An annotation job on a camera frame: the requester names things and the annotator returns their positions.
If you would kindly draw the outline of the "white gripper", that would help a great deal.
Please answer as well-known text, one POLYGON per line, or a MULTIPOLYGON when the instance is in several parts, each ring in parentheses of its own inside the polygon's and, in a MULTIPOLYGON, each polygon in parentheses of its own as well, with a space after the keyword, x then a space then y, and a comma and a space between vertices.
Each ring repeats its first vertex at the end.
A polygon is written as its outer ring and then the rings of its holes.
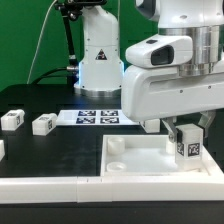
POLYGON ((143 69, 130 66, 123 77, 121 109, 132 121, 156 118, 168 130, 169 140, 177 141, 173 116, 202 112, 198 125, 208 137, 215 119, 215 109, 224 108, 224 62, 214 66, 212 73, 180 77, 176 67, 143 69))

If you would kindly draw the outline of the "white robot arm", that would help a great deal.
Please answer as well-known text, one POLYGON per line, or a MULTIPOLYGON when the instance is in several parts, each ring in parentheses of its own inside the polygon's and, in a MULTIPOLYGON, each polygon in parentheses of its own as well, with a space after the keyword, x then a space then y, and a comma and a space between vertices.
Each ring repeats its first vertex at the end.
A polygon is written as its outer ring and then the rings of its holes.
POLYGON ((91 96, 121 91, 129 119, 166 121, 201 112, 204 128, 224 108, 224 0, 135 0, 142 16, 158 23, 158 33, 118 54, 118 23, 98 5, 84 17, 85 56, 79 64, 80 92, 91 96))

